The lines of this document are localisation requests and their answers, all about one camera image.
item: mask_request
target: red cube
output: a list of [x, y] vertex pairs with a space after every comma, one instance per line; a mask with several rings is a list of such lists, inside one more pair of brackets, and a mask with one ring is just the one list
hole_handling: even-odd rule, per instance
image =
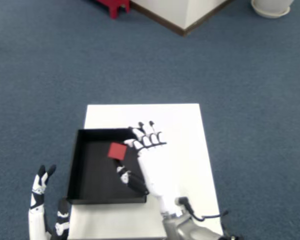
[[112, 142], [109, 148], [108, 157], [123, 161], [125, 159], [127, 146], [124, 144]]

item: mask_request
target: white wall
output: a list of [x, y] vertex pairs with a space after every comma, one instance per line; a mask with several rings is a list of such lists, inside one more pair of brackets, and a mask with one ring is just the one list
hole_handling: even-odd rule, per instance
[[134, 3], [186, 29], [226, 0], [132, 0]]
[[225, 1], [226, 0], [188, 0], [184, 28], [189, 27]]
[[189, 0], [132, 0], [169, 22], [185, 29]]

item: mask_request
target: robotic finger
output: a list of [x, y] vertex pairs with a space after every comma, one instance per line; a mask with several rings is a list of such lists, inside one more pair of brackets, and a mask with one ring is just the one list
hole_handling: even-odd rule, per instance
[[65, 198], [60, 199], [51, 240], [67, 240], [69, 235], [69, 208]]

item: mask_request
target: white table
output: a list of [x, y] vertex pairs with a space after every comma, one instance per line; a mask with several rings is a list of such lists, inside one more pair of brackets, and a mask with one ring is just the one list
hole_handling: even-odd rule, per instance
[[[88, 105], [85, 129], [138, 126], [152, 120], [164, 132], [178, 173], [182, 196], [196, 215], [219, 213], [218, 201], [199, 104]], [[165, 237], [155, 198], [147, 203], [73, 205], [69, 239], [129, 239]], [[222, 234], [220, 220], [198, 223]]]

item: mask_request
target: red stool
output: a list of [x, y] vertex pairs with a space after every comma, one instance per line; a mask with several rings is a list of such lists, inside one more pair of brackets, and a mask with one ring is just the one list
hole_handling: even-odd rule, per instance
[[125, 6], [125, 11], [127, 13], [130, 11], [130, 0], [97, 0], [97, 1], [109, 7], [109, 13], [112, 19], [117, 18], [118, 8], [121, 5]]

